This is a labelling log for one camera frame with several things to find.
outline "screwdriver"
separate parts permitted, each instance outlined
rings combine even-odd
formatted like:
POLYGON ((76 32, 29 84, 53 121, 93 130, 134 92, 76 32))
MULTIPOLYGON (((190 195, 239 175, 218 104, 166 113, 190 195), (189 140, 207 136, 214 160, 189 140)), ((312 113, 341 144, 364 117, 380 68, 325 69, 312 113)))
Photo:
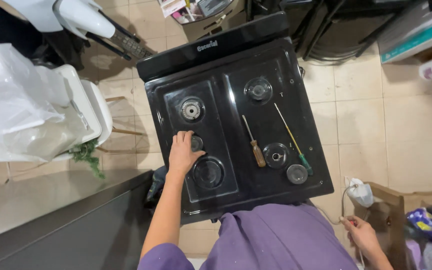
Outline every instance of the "screwdriver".
POLYGON ((309 165, 309 162, 306 160, 306 158, 304 157, 304 154, 301 152, 300 148, 298 147, 298 144, 296 143, 296 140, 294 139, 293 134, 291 133, 290 128, 286 124, 286 121, 284 120, 283 115, 279 111, 279 108, 276 105, 276 103, 274 104, 274 106, 276 107, 276 110, 279 113, 279 116, 281 116, 281 119, 283 120, 283 123, 286 126, 287 132, 289 133, 289 136, 291 136, 291 139, 293 140, 294 145, 296 145, 297 152, 299 153, 299 159, 303 163, 304 168, 306 168, 306 170, 308 171, 308 175, 313 175, 313 169, 311 168, 311 166, 309 165))
POLYGON ((265 167, 266 161, 263 157, 263 154, 261 153, 261 149, 258 146, 258 142, 253 138, 253 134, 251 134, 251 130, 249 130, 248 121, 246 121, 246 117, 243 115, 244 124, 246 124, 246 128, 249 132, 249 137, 251 137, 251 145, 252 145, 252 152, 254 153, 254 156, 256 157, 256 162, 258 163, 259 167, 265 167))

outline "gas stove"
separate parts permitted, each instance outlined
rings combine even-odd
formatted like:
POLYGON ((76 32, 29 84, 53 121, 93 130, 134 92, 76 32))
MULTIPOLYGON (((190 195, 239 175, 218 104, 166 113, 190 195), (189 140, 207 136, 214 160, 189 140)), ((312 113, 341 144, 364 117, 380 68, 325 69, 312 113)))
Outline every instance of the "gas stove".
POLYGON ((193 151, 207 152, 186 175, 183 224, 334 191, 287 35, 280 12, 137 63, 165 164, 181 130, 195 132, 193 151), (312 166, 307 179, 275 104, 312 166), (264 167, 258 166, 248 128, 264 167))

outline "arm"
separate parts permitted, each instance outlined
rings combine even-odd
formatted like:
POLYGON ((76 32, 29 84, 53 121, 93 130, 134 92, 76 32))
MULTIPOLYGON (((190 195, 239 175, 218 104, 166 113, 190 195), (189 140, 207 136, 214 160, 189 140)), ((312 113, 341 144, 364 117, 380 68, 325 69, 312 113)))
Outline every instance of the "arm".
POLYGON ((356 216, 342 220, 344 228, 351 235, 351 240, 362 251, 376 270, 394 270, 376 238, 376 232, 369 223, 356 216))
POLYGON ((192 131, 180 131, 173 136, 169 154, 169 170, 163 193, 159 199, 149 230, 142 245, 141 257, 152 248, 163 243, 178 245, 181 224, 181 191, 185 175, 194 162, 206 154, 204 151, 191 151, 192 131))

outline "hand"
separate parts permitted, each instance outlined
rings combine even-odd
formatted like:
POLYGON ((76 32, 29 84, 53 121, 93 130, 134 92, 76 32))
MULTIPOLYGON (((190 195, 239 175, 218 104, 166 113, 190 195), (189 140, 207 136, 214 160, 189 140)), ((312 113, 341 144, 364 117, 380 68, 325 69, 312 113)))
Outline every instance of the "hand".
POLYGON ((173 145, 169 153, 169 170, 168 174, 182 177, 189 172, 195 161, 206 154, 205 151, 191 151, 191 136, 193 131, 179 131, 173 136, 173 145))
POLYGON ((351 242, 354 242, 363 255, 370 261, 375 260, 376 257, 383 255, 383 250, 379 245, 378 238, 376 238, 376 231, 369 223, 356 216, 348 216, 342 220, 344 228, 348 231, 351 242))

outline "person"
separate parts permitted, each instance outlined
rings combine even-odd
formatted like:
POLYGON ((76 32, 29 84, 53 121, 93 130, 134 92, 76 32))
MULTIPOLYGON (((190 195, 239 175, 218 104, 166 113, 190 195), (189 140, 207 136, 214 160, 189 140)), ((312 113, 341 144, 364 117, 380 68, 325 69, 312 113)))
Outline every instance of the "person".
MULTIPOLYGON (((142 246, 138 270, 194 270, 178 248, 181 193, 185 175, 204 151, 191 151, 193 132, 173 137, 161 198, 142 246)), ((267 204, 226 213, 219 239, 201 270, 357 270, 332 226, 311 205, 267 204)), ((352 241, 377 270, 393 270, 375 230, 362 219, 342 221, 352 241)))

